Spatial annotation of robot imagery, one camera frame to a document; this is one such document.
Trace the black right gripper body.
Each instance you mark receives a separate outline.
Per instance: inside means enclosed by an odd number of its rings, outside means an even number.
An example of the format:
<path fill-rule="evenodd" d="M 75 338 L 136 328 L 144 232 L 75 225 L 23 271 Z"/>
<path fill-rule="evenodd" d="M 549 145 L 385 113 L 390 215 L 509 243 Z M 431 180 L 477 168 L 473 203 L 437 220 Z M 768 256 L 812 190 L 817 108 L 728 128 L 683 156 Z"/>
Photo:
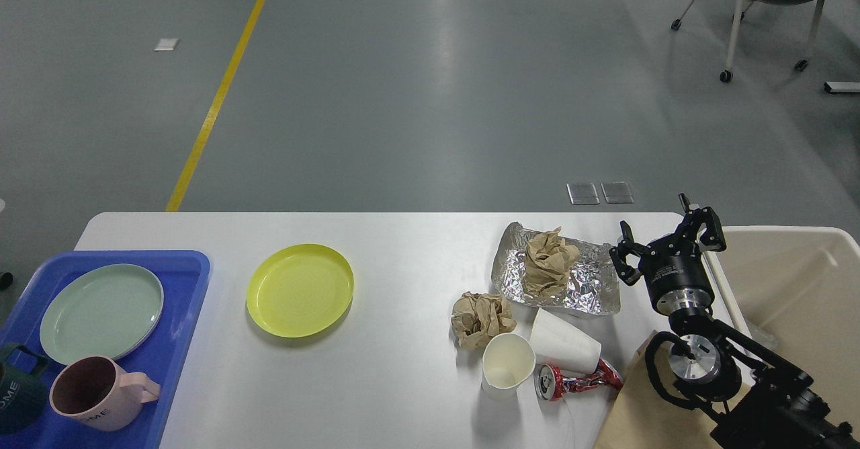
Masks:
<path fill-rule="evenodd" d="M 653 309 L 670 315 L 679 309 L 709 308 L 715 295 L 697 241 L 659 238 L 646 246 L 638 270 Z"/>

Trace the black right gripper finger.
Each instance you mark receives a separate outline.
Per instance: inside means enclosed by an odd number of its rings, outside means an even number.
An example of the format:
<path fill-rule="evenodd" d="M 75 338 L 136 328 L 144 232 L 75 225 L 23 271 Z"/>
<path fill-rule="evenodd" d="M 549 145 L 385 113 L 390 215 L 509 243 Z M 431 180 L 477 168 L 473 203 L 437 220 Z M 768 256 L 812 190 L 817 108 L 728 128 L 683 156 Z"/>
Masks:
<path fill-rule="evenodd" d="M 627 262 L 629 255 L 635 255 L 642 259 L 642 256 L 647 256 L 647 246 L 639 244 L 633 237 L 632 228 L 626 221 L 619 223 L 621 229 L 621 237 L 615 247 L 610 249 L 610 258 L 612 265 L 615 268 L 615 273 L 626 286 L 635 286 L 638 280 L 642 277 L 642 272 L 638 268 L 634 268 Z"/>
<path fill-rule="evenodd" d="M 712 207 L 692 204 L 685 194 L 679 194 L 684 218 L 672 233 L 672 245 L 678 253 L 723 252 L 727 241 L 718 213 Z"/>

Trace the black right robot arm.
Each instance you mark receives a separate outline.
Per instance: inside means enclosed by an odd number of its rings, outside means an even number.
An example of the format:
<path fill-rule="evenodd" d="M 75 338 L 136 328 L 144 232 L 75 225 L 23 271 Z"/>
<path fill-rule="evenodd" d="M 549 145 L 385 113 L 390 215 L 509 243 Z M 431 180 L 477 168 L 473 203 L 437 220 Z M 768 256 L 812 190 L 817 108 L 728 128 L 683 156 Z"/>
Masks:
<path fill-rule="evenodd" d="M 714 317 L 701 257 L 726 250 L 721 220 L 685 194 L 679 200 L 675 231 L 641 244 L 621 221 L 609 251 L 617 277 L 627 286 L 645 281 L 651 307 L 669 320 L 643 354 L 658 396 L 709 416 L 723 448 L 857 448 L 849 422 L 827 421 L 830 408 L 805 370 Z"/>

